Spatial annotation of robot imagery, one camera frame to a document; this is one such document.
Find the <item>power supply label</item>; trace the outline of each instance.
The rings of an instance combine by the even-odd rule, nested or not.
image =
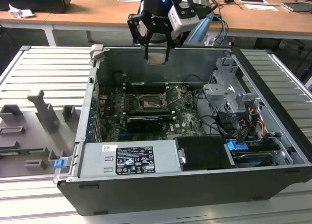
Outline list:
[[[116,174],[155,173],[153,147],[117,148]]]

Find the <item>motherboard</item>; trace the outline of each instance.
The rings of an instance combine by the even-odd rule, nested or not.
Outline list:
[[[196,91],[183,85],[107,89],[100,101],[104,142],[170,140],[205,135],[195,112]]]

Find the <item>desk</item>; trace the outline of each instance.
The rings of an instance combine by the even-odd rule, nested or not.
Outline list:
[[[280,5],[281,2],[294,0],[266,0],[268,5]],[[269,37],[284,39],[312,39],[312,15],[309,13],[289,13],[284,6],[275,6],[278,11],[249,10],[245,5],[224,4],[221,9],[223,19],[229,25],[229,36]],[[209,32],[219,33],[217,21],[212,22]]]
[[[294,2],[294,0],[266,0],[269,4]],[[312,15],[289,13],[283,6],[278,11],[249,10],[241,5],[225,5],[222,17],[229,25],[229,36],[312,39]],[[0,12],[0,23],[8,28],[34,28],[45,31],[50,46],[56,46],[53,30],[129,32],[127,17],[136,13],[138,2],[117,0],[72,0],[65,14],[36,13],[35,18],[17,19]],[[219,22],[212,22],[210,35],[219,33]]]

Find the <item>green circuit board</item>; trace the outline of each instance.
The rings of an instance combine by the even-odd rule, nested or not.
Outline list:
[[[196,101],[194,91],[187,91],[180,85],[170,86],[169,91],[165,95],[160,93],[161,98],[167,104],[163,108],[174,111],[175,118],[171,121],[164,121],[162,130],[153,133],[133,133],[127,131],[125,102],[127,99],[132,98],[131,108],[134,110],[138,109],[139,103],[136,94],[126,94],[121,87],[111,89],[106,94],[108,99],[105,102],[105,111],[102,115],[102,123],[106,129],[105,142],[167,140],[174,139],[177,136],[205,135],[202,124],[194,110]],[[146,96],[157,97],[157,94],[146,94]],[[149,107],[157,108],[160,105],[157,101],[158,97],[153,104],[150,104],[152,106]]]

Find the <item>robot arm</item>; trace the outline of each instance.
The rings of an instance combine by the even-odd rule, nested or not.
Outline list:
[[[167,42],[165,61],[170,49],[181,47],[200,19],[211,13],[218,4],[208,7],[193,0],[141,0],[137,15],[130,14],[128,25],[135,43],[145,47],[148,58],[149,43]]]

